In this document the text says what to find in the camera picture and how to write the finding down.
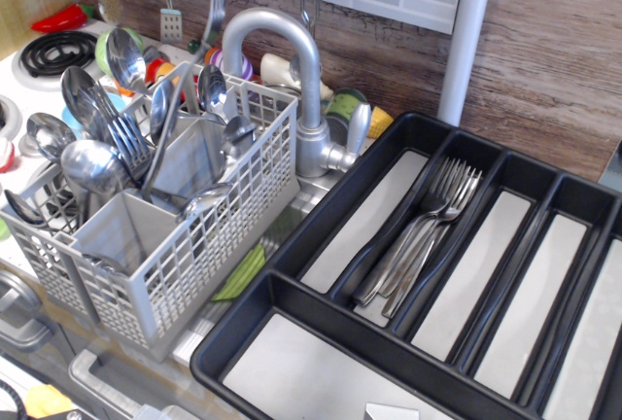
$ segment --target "fork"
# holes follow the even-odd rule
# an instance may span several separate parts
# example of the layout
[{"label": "fork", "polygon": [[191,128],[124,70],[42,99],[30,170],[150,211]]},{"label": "fork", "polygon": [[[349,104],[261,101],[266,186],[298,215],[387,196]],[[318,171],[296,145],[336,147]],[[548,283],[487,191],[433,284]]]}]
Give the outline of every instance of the fork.
[{"label": "fork", "polygon": [[437,240],[445,233],[451,223],[460,217],[472,199],[481,176],[481,170],[477,173],[474,168],[466,170],[461,179],[460,187],[457,189],[451,202],[438,214],[426,235],[421,238],[420,243],[422,245],[413,247],[410,250],[411,253],[404,256],[404,260],[397,265],[398,267],[405,268],[405,271],[403,277],[398,281],[397,288],[391,292],[382,310],[383,316],[390,319],[395,316],[406,295],[413,288]]},{"label": "fork", "polygon": [[140,182],[149,170],[153,153],[140,128],[128,114],[119,114],[112,101],[97,83],[91,90],[102,115],[108,123],[110,134],[121,152],[121,160],[125,164],[134,182]]},{"label": "fork", "polygon": [[455,177],[458,165],[459,162],[455,158],[446,158],[443,161],[434,176],[432,185],[419,205],[420,214],[404,228],[397,240],[353,293],[352,298],[358,305],[365,306],[369,304],[378,294],[391,274],[395,263],[403,254],[404,246],[412,237],[416,236],[419,225],[424,220],[435,217],[447,206],[450,200],[450,196],[448,196],[448,189],[451,185],[450,180]]},{"label": "fork", "polygon": [[[442,214],[442,212],[449,207],[451,202],[453,202],[461,193],[461,189],[465,185],[465,182],[467,182],[468,180],[467,174],[468,166],[466,161],[457,163],[455,165],[455,168],[450,172],[450,175],[447,179],[447,185],[442,192],[443,197],[445,198],[445,203],[440,210],[436,211],[436,214],[429,215],[429,218],[433,221],[428,227],[426,234],[431,233],[431,230],[433,230],[434,226],[436,225],[438,216]],[[401,248],[401,252],[394,258],[394,262],[389,276],[387,276],[387,279],[380,288],[379,294],[382,297],[388,298],[391,293],[396,289],[405,272],[408,270],[407,264],[412,262],[412,256],[417,253],[421,244],[424,243],[424,237],[416,240],[417,233],[413,231],[413,233],[411,233],[405,239],[404,245]]]}]

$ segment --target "silver faucet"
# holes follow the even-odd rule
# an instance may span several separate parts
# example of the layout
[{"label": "silver faucet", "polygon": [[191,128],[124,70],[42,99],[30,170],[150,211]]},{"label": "silver faucet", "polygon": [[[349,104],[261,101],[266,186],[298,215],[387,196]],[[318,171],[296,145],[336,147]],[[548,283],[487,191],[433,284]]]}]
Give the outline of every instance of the silver faucet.
[{"label": "silver faucet", "polygon": [[330,140],[320,100],[320,53],[311,34],[290,16],[267,8],[253,8],[231,19],[223,34],[224,71],[242,75],[242,42],[254,30],[269,29],[281,34],[295,47],[300,58],[301,115],[296,127],[296,173],[320,177],[330,169],[346,172],[357,160],[369,123],[371,109],[362,103],[354,111],[343,147]]}]

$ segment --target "stove burner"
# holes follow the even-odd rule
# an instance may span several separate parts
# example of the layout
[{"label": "stove burner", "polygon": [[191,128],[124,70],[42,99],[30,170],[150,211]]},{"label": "stove burner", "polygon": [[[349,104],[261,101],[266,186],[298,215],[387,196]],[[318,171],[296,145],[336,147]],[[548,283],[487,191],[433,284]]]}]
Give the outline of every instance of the stove burner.
[{"label": "stove burner", "polygon": [[31,77],[62,75],[70,66],[84,67],[95,58],[97,39],[82,31],[61,31],[35,39],[19,60]]}]

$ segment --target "gray plastic cutlery basket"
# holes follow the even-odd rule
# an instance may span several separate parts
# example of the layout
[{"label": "gray plastic cutlery basket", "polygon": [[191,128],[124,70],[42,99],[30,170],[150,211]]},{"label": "gray plastic cutlery basket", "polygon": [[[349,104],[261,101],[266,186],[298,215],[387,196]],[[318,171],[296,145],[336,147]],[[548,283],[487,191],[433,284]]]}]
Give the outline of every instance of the gray plastic cutlery basket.
[{"label": "gray plastic cutlery basket", "polygon": [[[174,80],[186,63],[166,78]],[[200,67],[192,68],[195,76]],[[297,99],[226,76],[227,102],[257,125],[257,141],[230,160],[222,182],[233,189],[211,210],[179,224],[176,211],[125,191],[76,229],[76,204],[58,166],[50,166],[21,194],[47,219],[53,232],[34,228],[10,206],[0,210],[50,298],[100,325],[129,350],[157,361],[170,352],[192,316],[224,282],[299,190],[295,178]],[[184,82],[186,104],[195,86]],[[150,100],[126,109],[149,131]],[[209,133],[201,122],[180,120],[168,145],[156,186],[187,195],[201,184],[201,161]],[[94,253],[126,266],[107,272],[83,257]]]}]

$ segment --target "cabinet handle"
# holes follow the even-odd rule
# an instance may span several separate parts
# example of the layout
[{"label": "cabinet handle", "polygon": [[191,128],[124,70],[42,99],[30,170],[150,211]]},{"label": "cabinet handle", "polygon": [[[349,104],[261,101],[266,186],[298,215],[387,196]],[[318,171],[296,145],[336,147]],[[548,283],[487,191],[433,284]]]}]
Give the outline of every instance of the cabinet handle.
[{"label": "cabinet handle", "polygon": [[[30,312],[41,306],[37,294],[13,273],[0,270],[0,315],[12,307]],[[52,331],[36,319],[29,320],[21,327],[15,327],[0,319],[0,341],[14,347],[19,352],[30,353],[39,350],[52,338]]]},{"label": "cabinet handle", "polygon": [[119,417],[131,420],[133,418],[155,418],[154,412],[162,413],[161,417],[171,420],[198,420],[177,405],[169,405],[161,412],[148,405],[140,405],[121,391],[105,383],[90,372],[97,362],[97,356],[84,349],[69,364],[69,378],[80,388],[94,397],[100,404],[113,410]]}]

